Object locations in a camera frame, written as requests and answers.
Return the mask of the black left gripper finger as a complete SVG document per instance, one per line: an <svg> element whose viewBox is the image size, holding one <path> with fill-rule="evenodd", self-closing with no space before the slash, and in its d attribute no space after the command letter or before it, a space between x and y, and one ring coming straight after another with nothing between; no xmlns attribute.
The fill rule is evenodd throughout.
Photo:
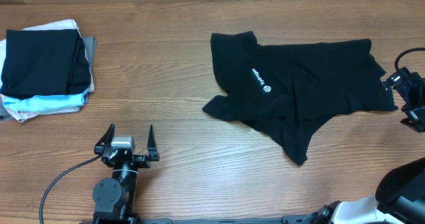
<svg viewBox="0 0 425 224"><path fill-rule="evenodd" d="M101 148L101 147L104 147L104 146L109 146L112 143L114 133L115 133L115 124L110 124L106 133L96 143L95 148Z"/></svg>
<svg viewBox="0 0 425 224"><path fill-rule="evenodd" d="M149 135L148 135L148 141L147 141L147 151L149 155L157 155L157 144L155 141L153 126L150 125L149 127Z"/></svg>

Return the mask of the black polo shirt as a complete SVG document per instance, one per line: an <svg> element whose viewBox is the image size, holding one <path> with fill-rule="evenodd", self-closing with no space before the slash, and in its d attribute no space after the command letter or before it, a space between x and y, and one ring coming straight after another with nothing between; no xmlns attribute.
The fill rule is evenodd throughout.
<svg viewBox="0 0 425 224"><path fill-rule="evenodd" d="M224 94L203 110L269 135L297 165L306 161L314 133L333 117L396 110L368 39L260 45L253 32L214 33L211 53Z"/></svg>

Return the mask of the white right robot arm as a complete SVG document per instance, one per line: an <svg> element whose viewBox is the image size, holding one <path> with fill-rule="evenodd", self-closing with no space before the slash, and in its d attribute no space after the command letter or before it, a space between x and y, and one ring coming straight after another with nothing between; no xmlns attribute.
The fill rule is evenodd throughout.
<svg viewBox="0 0 425 224"><path fill-rule="evenodd" d="M395 89L406 102L401 122L413 130L424 132L424 79L417 72L397 68L383 82ZM294 223L417 223L424 224L424 158L388 172L376 193L357 201L336 201L324 205Z"/></svg>

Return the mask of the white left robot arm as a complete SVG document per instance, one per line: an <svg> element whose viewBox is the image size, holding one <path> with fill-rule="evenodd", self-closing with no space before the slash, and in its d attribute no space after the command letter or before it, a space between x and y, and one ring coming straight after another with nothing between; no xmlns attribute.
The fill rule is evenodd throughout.
<svg viewBox="0 0 425 224"><path fill-rule="evenodd" d="M114 132L115 125L111 124L94 147L94 153L112 168L112 176L100 180L93 189L93 222L141 223L139 215L133 212L138 170L150 168L151 162L160 160L153 127L149 128L145 155L134 153L133 136L117 136Z"/></svg>

